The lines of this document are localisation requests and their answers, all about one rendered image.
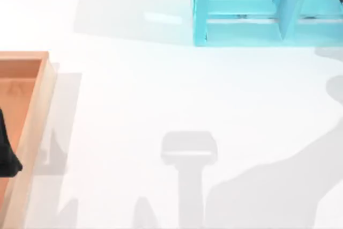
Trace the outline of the shallow salmon-coloured box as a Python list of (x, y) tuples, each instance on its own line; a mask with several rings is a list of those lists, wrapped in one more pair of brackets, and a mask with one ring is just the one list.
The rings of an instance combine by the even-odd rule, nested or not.
[(23, 229), (33, 170), (56, 82), (47, 51), (0, 51), (0, 109), (23, 170), (0, 179), (0, 229)]

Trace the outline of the light blue rack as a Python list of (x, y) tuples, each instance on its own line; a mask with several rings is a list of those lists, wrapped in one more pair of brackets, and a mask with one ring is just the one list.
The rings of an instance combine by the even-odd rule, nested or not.
[(192, 0), (196, 46), (343, 46), (343, 0)]

